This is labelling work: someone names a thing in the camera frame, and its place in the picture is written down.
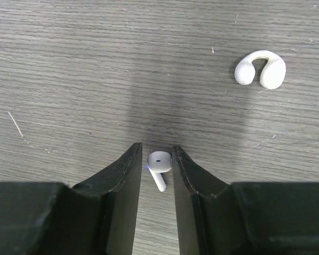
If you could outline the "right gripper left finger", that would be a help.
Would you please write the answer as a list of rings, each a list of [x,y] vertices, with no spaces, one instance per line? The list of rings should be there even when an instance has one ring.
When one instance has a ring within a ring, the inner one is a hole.
[[[69,187],[0,182],[0,254],[132,254],[142,144]]]

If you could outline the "white stem earbud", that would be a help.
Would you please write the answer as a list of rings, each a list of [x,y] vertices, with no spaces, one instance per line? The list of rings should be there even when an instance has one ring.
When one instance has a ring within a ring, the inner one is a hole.
[[[162,177],[162,173],[167,173],[172,169],[171,154],[165,151],[152,152],[147,158],[148,169],[157,185],[157,188],[164,192],[167,185]]]

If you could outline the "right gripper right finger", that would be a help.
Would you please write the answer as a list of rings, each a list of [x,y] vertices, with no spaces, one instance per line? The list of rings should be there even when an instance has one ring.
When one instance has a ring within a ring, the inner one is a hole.
[[[319,254],[319,182],[227,184],[172,149],[181,254]]]

